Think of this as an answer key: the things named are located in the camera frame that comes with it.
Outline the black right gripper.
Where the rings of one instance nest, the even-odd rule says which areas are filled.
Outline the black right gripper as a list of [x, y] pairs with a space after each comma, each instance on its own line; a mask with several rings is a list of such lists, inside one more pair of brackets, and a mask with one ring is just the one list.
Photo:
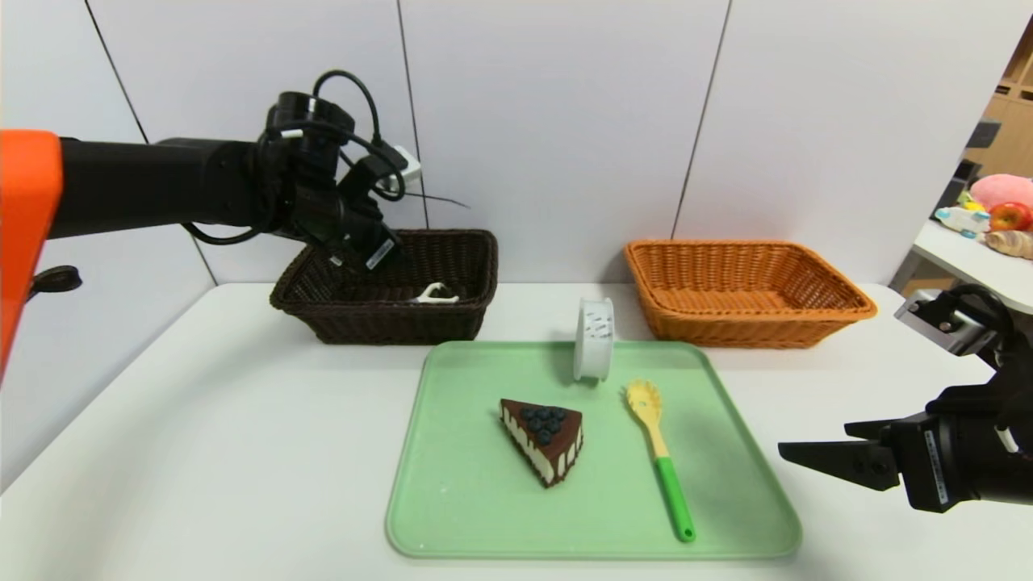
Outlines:
[[1032, 503], [1031, 453], [1000, 434], [991, 416], [915, 412], [843, 428], [864, 441], [781, 442], [778, 452], [796, 466], [874, 491], [899, 486], [901, 475], [909, 504], [919, 511], [975, 500]]

